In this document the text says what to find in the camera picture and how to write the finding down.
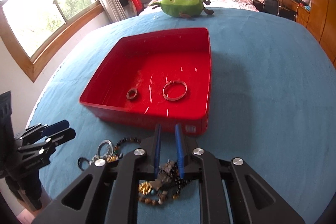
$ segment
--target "wooden desk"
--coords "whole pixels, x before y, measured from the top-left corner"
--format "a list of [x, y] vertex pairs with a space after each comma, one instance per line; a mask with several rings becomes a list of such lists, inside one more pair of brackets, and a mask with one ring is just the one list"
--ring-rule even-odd
[[279, 0], [279, 2], [281, 6], [297, 12], [295, 21], [303, 25], [305, 28], [307, 27], [310, 14], [308, 10], [294, 0]]

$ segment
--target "dark ring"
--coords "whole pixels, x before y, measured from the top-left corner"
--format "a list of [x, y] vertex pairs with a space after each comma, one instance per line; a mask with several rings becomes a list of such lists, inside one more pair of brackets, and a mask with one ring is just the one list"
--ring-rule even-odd
[[[167, 86], [169, 86], [170, 84], [172, 84], [172, 83], [178, 83], [178, 84], [182, 84], [182, 85], [184, 85], [184, 87], [185, 87], [185, 92], [184, 92], [182, 95], [180, 95], [180, 96], [178, 96], [178, 97], [175, 97], [175, 98], [168, 97], [168, 95], [165, 94], [165, 88], [166, 88]], [[163, 91], [162, 91], [162, 95], [163, 95], [163, 97], [164, 97], [166, 100], [168, 100], [168, 101], [177, 101], [177, 100], [180, 100], [180, 99], [182, 99], [182, 98], [185, 96], [186, 93], [187, 93], [187, 84], [186, 84], [184, 81], [181, 81], [181, 80], [172, 80], [172, 81], [169, 81], [169, 82], [164, 86]]]
[[80, 170], [84, 171], [84, 169], [82, 168], [82, 163], [83, 161], [86, 161], [88, 164], [90, 163], [89, 160], [87, 158], [84, 158], [84, 157], [80, 157], [78, 160], [77, 160], [77, 165], [78, 167], [80, 168]]
[[126, 94], [126, 98], [128, 100], [133, 100], [137, 95], [138, 95], [138, 90], [137, 89], [130, 89]]

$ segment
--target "green stuffed toy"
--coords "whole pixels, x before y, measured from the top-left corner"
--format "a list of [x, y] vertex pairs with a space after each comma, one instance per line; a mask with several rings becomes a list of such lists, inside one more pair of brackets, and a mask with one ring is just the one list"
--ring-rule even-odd
[[203, 3], [209, 5], [210, 0], [161, 0], [151, 6], [156, 5], [153, 9], [161, 7], [164, 13], [172, 17], [191, 18], [200, 15], [202, 11], [212, 15], [213, 10], [206, 9]]

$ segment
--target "sticker label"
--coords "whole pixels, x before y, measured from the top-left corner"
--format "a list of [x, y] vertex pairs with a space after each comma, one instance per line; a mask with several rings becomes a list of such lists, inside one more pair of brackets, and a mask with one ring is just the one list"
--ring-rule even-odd
[[196, 133], [196, 126], [185, 126], [185, 131], [187, 133]]

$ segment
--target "red tray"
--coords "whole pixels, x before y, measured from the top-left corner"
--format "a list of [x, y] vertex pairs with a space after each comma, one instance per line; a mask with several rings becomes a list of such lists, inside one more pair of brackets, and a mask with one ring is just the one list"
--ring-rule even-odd
[[[163, 97], [163, 88], [171, 80], [186, 83], [182, 99], [168, 101]], [[138, 95], [129, 100], [126, 94], [132, 88], [137, 88]], [[198, 135], [208, 125], [210, 88], [208, 30], [173, 29], [120, 39], [79, 101], [105, 121], [150, 129], [160, 123], [168, 132], [181, 123], [184, 133]], [[165, 91], [169, 97], [178, 97], [185, 87], [172, 84]]]

